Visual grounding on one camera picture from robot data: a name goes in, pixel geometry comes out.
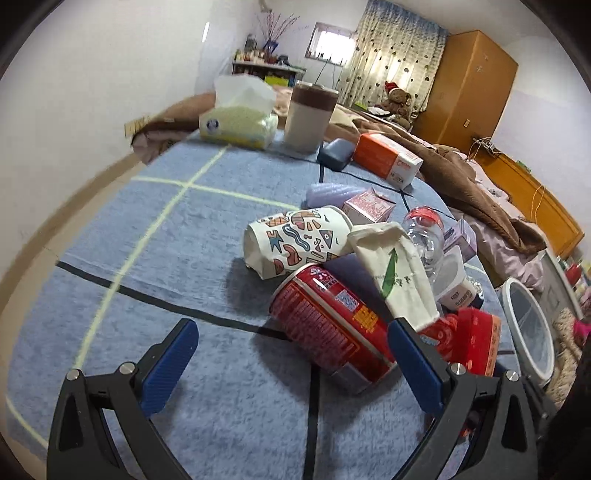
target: barcode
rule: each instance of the barcode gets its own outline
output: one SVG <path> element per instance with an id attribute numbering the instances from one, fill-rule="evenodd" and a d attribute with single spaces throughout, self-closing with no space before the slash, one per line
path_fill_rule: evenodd
<path id="1" fill-rule="evenodd" d="M 349 292 L 346 290 L 341 290 L 340 293 L 335 297 L 339 302 L 341 302 L 347 310 L 350 312 L 354 312 L 355 309 L 359 306 L 359 302 L 355 300 Z"/>

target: white box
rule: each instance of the white box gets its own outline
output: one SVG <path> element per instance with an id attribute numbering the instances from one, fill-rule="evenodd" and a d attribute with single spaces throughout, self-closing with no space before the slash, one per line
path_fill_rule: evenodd
<path id="1" fill-rule="evenodd" d="M 353 225 L 367 225 L 388 220 L 395 203 L 374 189 L 359 193 L 343 204 L 343 212 Z"/>
<path id="2" fill-rule="evenodd" d="M 443 251 L 448 252 L 455 245 L 460 247 L 464 263 L 478 253 L 476 247 L 476 234 L 463 218 L 445 232 Z"/>

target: pink bedding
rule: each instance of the pink bedding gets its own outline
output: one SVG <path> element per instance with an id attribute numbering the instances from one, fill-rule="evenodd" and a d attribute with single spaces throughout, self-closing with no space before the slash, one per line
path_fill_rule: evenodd
<path id="1" fill-rule="evenodd" d="M 464 154 L 458 153 L 476 172 L 476 184 L 485 192 L 497 205 L 499 205 L 510 218 L 520 219 L 525 222 L 523 213 L 509 201 L 506 192 L 497 187 L 486 175 L 482 167 L 473 160 L 468 160 Z M 478 243 L 478 254 L 482 255 L 494 267 L 495 271 L 503 280 L 514 277 L 523 285 L 542 293 L 544 291 L 544 269 L 541 260 L 537 255 L 520 254 L 509 247 L 505 240 L 492 228 L 486 226 L 479 220 L 466 215 L 459 210 L 450 209 L 453 215 L 459 219 L 466 220 L 476 234 Z M 527 224 L 539 231 L 543 238 L 544 232 L 534 223 Z"/>

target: white wall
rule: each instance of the white wall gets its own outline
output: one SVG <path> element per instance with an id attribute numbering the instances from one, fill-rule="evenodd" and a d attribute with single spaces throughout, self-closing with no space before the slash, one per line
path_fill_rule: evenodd
<path id="1" fill-rule="evenodd" d="M 0 80 L 0 277 L 60 205 L 131 151 L 125 122 L 194 93 L 214 3 L 66 0 L 35 29 Z"/>
<path id="2" fill-rule="evenodd" d="M 209 33 L 203 45 L 195 92 L 213 90 L 213 81 L 221 74 L 232 73 L 236 50 L 243 50 L 246 36 L 254 31 L 257 0 L 215 0 L 209 16 Z"/>
<path id="3" fill-rule="evenodd" d="M 336 27 L 355 30 L 365 10 L 365 0 L 267 0 L 269 7 L 282 15 L 294 14 L 300 17 L 297 31 L 290 31 L 279 39 L 276 54 L 287 54 L 292 65 L 307 69 L 304 80 L 315 82 L 324 62 L 306 58 L 306 50 L 316 22 L 328 23 Z M 256 38 L 261 42 L 261 30 L 256 25 Z M 336 84 L 342 68 L 328 64 L 318 83 L 327 87 Z"/>
<path id="4" fill-rule="evenodd" d="M 579 247 L 589 257 L 591 93 L 557 40 L 525 37 L 503 47 L 519 69 L 492 140 L 578 221 L 587 233 Z"/>

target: bed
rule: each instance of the bed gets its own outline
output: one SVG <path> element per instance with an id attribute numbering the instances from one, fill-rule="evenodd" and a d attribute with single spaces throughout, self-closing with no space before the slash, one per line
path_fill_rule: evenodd
<path id="1" fill-rule="evenodd" d="M 53 408 L 66 372 L 114 371 L 139 359 L 181 317 L 200 344 L 163 412 L 152 417 L 172 452 L 200 479 L 391 478 L 424 434 L 424 416 L 398 371 L 351 397 L 290 342 L 267 308 L 280 278 L 261 281 L 242 259 L 248 223 L 304 199 L 318 181 L 372 186 L 356 166 L 342 173 L 313 158 L 278 153 L 281 132 L 261 153 L 178 143 L 129 182 L 60 258 L 15 344 L 8 388 L 8 434 L 46 458 Z M 430 205 L 453 217 L 415 179 L 390 217 Z M 482 264 L 467 273 L 483 286 L 483 309 L 502 319 L 498 365 L 519 371 L 502 307 Z M 113 416 L 113 438 L 131 474 L 142 478 Z M 444 477 L 459 466 L 458 445 Z"/>

